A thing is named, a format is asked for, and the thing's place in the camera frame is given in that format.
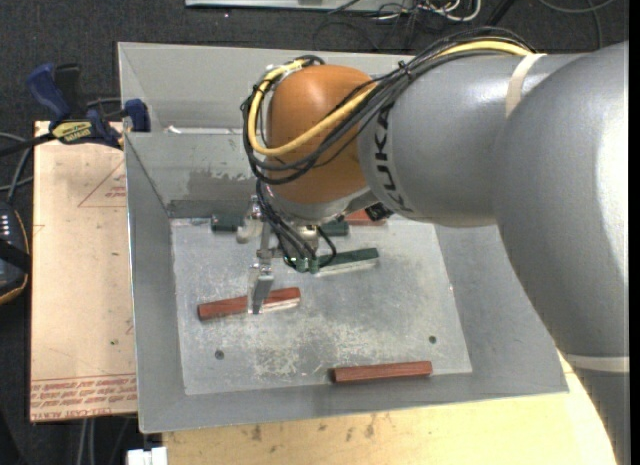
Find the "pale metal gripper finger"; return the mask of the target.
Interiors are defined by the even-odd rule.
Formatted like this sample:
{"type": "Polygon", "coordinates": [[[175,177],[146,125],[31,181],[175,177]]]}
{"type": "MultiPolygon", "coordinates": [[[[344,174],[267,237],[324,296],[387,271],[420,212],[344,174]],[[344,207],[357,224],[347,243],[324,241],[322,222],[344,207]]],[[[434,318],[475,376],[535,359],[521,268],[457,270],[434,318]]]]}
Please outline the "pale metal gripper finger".
{"type": "Polygon", "coordinates": [[[258,285],[261,276],[261,267],[254,263],[249,268],[248,288],[247,288],[247,311],[258,312],[260,310],[260,297],[258,295],[258,285]]]}
{"type": "Polygon", "coordinates": [[[258,295],[260,297],[260,310],[258,312],[252,312],[257,315],[261,312],[264,302],[269,296],[272,284],[274,282],[273,271],[270,266],[261,266],[261,276],[258,285],[258,295]]]}

